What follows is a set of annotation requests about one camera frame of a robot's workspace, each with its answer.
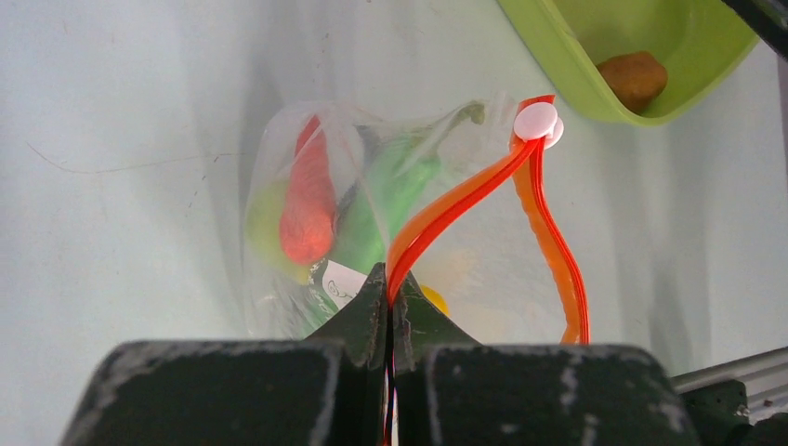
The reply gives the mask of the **clear zip bag orange zipper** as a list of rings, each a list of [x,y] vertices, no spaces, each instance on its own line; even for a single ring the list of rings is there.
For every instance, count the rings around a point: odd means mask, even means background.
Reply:
[[[417,289],[484,343],[586,344],[580,268],[547,205],[553,96],[387,121],[339,101],[266,124],[243,211],[250,334],[303,339],[361,291]]]

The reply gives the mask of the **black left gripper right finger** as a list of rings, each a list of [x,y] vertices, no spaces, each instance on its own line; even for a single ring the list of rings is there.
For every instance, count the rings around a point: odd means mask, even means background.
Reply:
[[[393,308],[402,445],[696,445],[663,367],[628,345],[482,345],[414,278]]]

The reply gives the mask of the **brown kiwi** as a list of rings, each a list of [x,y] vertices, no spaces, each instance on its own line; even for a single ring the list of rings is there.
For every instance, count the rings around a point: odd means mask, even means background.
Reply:
[[[615,97],[637,114],[663,93],[668,82],[668,71],[649,51],[612,57],[597,69]]]

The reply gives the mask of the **green plastic bin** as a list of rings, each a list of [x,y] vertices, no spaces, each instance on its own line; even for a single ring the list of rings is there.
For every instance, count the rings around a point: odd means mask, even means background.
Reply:
[[[704,98],[755,47],[721,1],[509,0],[504,14],[584,116],[661,125]]]

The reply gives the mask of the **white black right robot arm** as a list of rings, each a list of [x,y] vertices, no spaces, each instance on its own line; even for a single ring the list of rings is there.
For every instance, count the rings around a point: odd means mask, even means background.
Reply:
[[[723,3],[787,60],[787,0],[723,0]]]

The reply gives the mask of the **green pear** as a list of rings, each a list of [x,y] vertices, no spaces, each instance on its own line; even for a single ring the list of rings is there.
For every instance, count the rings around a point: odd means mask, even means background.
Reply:
[[[296,284],[309,281],[309,266],[294,263],[282,250],[280,219],[289,182],[280,179],[250,196],[244,221],[247,245],[268,270],[276,270]]]

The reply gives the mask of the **orange yellow mango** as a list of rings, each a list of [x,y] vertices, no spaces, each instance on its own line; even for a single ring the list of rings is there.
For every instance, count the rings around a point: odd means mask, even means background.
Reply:
[[[448,306],[447,302],[445,301],[445,299],[438,292],[436,292],[435,290],[433,290],[432,288],[430,288],[430,287],[428,287],[426,285],[423,285],[421,287],[421,291],[422,291],[423,295],[425,296],[425,298],[435,308],[437,308],[445,316],[447,316],[447,317],[450,316],[449,306]]]

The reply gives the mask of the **green cucumber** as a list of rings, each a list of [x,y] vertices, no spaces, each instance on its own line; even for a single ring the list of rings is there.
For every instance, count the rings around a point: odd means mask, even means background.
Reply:
[[[310,266],[308,290],[303,293],[306,333],[325,324],[358,293],[340,284],[331,291],[322,283],[325,269],[345,267],[364,279],[374,264],[384,261],[388,244],[442,168],[440,144],[462,123],[481,125],[484,120],[485,106],[474,100],[416,128],[354,126],[367,157],[360,177],[339,201],[330,251]]]

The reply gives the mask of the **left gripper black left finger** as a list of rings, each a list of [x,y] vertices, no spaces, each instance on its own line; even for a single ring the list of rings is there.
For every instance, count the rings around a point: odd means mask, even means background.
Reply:
[[[386,445],[383,264],[303,340],[142,340],[100,362],[65,445]]]

